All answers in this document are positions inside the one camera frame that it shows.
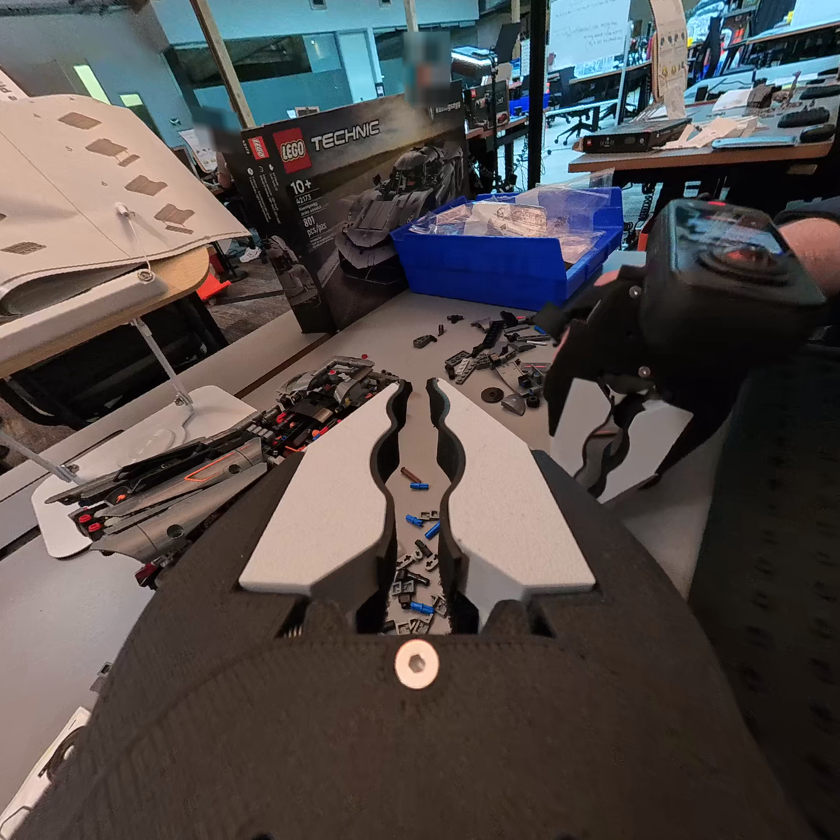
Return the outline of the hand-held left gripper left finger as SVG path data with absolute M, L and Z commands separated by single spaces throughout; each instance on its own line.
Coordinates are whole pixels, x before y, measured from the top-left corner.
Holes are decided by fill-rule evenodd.
M 247 592 L 333 602 L 377 634 L 396 572 L 396 517 L 385 483 L 400 464 L 409 381 L 388 385 L 280 474 L 288 482 L 238 579 Z

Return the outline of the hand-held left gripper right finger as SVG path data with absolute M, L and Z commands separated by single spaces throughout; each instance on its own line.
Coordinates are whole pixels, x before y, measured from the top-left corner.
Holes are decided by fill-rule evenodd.
M 559 471 L 551 457 L 445 381 L 431 378 L 426 390 L 449 479 L 437 551 L 453 631 L 479 631 L 501 602 L 592 592 L 594 573 L 549 482 Z

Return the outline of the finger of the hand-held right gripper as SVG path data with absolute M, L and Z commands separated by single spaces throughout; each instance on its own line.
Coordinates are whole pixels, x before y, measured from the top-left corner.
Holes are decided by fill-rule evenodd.
M 567 474 L 582 468 L 585 441 L 606 421 L 613 396 L 608 386 L 573 379 L 556 430 L 556 462 Z
M 578 484 L 603 503 L 641 487 L 655 476 L 690 419 L 690 413 L 659 399 L 614 399 L 584 438 Z

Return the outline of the pile of dark lego pieces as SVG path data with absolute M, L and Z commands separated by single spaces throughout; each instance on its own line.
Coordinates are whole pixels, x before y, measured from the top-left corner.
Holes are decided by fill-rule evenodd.
M 537 356 L 551 346 L 549 334 L 537 324 L 535 315 L 501 310 L 498 315 L 468 322 L 464 314 L 451 313 L 436 332 L 416 337 L 413 347 L 422 350 L 439 342 L 459 324 L 466 326 L 466 344 L 442 362 L 445 379 L 462 386 L 473 375 L 486 375 L 479 394 L 484 404 L 498 405 L 517 417 L 540 409 L 550 362 Z

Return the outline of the group of small lego connectors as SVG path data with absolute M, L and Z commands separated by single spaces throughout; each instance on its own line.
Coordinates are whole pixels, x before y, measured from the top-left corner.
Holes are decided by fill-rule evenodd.
M 386 586 L 381 632 L 449 635 L 453 610 L 441 575 L 438 495 L 404 483 L 395 498 L 396 567 Z

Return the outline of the grey lego car model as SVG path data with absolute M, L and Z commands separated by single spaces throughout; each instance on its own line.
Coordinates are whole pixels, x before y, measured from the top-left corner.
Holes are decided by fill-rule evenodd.
M 88 547 L 137 561 L 135 580 L 155 590 L 164 570 L 245 490 L 393 384 L 404 380 L 375 370 L 366 356 L 333 356 L 290 378 L 270 409 L 61 490 L 45 499 L 46 509 Z

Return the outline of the black lego set box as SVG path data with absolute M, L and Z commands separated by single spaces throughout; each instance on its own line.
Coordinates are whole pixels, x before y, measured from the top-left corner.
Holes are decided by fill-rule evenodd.
M 466 194 L 462 87 L 248 129 L 227 165 L 301 331 L 334 333 L 406 289 L 393 233 Z

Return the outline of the person's right hand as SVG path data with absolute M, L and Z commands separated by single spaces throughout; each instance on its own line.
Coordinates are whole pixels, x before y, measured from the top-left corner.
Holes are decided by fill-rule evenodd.
M 780 231 L 798 260 L 829 298 L 839 293 L 839 224 L 827 217 L 804 217 Z

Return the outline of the wooden office desk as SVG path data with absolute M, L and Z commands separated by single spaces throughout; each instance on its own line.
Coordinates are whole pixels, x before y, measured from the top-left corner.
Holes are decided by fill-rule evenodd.
M 838 146 L 838 81 L 827 75 L 787 70 L 784 76 L 772 68 L 761 70 L 757 80 L 731 77 L 700 87 L 701 100 L 694 89 L 686 94 L 692 125 L 678 140 L 644 153 L 585 154 L 581 139 L 568 173 L 611 170 L 615 186 L 694 181 L 719 188 L 735 171 L 819 165 Z M 654 102 L 623 123 L 665 119 L 665 106 Z

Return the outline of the white metal book stand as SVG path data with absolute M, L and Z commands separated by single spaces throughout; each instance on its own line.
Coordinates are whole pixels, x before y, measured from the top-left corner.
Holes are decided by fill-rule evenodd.
M 158 455 L 193 438 L 222 432 L 252 415 L 250 405 L 215 385 L 189 391 L 141 320 L 199 288 L 210 267 L 207 248 L 201 246 L 124 272 L 75 297 L 2 323 L 2 378 L 128 324 L 146 342 L 174 390 L 170 404 L 149 419 L 134 422 L 111 442 L 95 444 L 79 464 L 74 460 L 54 463 L 2 433 L 4 445 L 33 460 L 40 469 L 41 483 L 33 490 L 30 506 L 49 556 L 67 559 L 86 551 L 91 541 L 68 519 L 78 507 L 48 503 L 48 491 L 68 490 L 141 456 Z

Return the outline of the blue plastic bin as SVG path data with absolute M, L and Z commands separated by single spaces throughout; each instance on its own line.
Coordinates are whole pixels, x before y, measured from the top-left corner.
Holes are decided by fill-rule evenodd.
M 458 198 L 440 209 L 467 202 Z M 603 235 L 572 266 L 564 263 L 557 242 L 547 238 L 415 234 L 409 223 L 392 233 L 392 241 L 412 292 L 538 310 L 546 302 L 572 298 L 618 249 L 624 228 L 620 187 L 612 187 L 611 203 L 596 213 L 595 223 Z

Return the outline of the black perforated panel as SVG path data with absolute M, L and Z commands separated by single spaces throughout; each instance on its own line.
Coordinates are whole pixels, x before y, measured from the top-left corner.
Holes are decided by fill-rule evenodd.
M 838 348 L 743 387 L 688 601 L 812 837 L 838 838 Z

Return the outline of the black flat case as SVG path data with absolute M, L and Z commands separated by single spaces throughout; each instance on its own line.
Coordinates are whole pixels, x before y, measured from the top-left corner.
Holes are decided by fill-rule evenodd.
M 688 117 L 625 122 L 585 135 L 581 140 L 581 151 L 585 154 L 644 153 L 678 140 L 691 125 Z

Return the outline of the heap of clear plastic bags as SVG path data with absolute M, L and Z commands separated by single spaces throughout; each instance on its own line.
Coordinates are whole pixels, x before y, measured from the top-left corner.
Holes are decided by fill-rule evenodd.
M 567 266 L 593 249 L 603 231 L 597 212 L 612 200 L 613 171 L 567 182 L 536 185 L 510 201 L 499 195 L 428 212 L 411 223 L 420 235 L 547 238 L 557 242 Z

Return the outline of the hanging paper strip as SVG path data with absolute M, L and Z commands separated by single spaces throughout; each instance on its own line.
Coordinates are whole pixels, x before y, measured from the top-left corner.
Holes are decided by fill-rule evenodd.
M 665 106 L 668 119 L 686 117 L 684 94 L 687 79 L 688 37 L 681 1 L 651 1 L 654 19 L 652 91 L 654 101 Z

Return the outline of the black floor lamp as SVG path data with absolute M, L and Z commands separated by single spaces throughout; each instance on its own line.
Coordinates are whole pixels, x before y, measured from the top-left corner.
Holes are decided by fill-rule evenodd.
M 543 97 L 546 82 L 549 16 L 550 1 L 531 1 L 528 76 L 528 190 L 533 189 L 541 181 Z

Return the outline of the whiteboard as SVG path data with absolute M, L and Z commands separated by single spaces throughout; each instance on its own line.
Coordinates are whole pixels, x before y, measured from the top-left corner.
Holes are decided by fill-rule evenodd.
M 630 1 L 555 1 L 549 10 L 549 71 L 624 55 Z

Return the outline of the white printed sheet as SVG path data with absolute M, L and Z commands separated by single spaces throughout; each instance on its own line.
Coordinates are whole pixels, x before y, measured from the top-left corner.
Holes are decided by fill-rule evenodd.
M 54 783 L 58 771 L 73 752 L 81 730 L 88 725 L 90 718 L 89 709 L 79 707 L 36 762 L 1 814 L 2 839 L 14 838 L 18 828 L 33 811 L 43 793 Z

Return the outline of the open instruction booklet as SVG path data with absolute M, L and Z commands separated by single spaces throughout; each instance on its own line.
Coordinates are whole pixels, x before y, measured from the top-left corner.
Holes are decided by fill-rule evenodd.
M 130 110 L 77 94 L 1 106 L 2 319 L 246 228 Z

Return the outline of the wooden post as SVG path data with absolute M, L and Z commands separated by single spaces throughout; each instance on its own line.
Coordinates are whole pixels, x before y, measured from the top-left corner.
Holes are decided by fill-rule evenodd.
M 224 39 L 219 31 L 213 11 L 208 1 L 189 1 L 196 20 L 222 79 L 227 97 L 234 114 L 243 130 L 256 127 L 256 121 L 239 82 L 233 61 L 230 58 Z

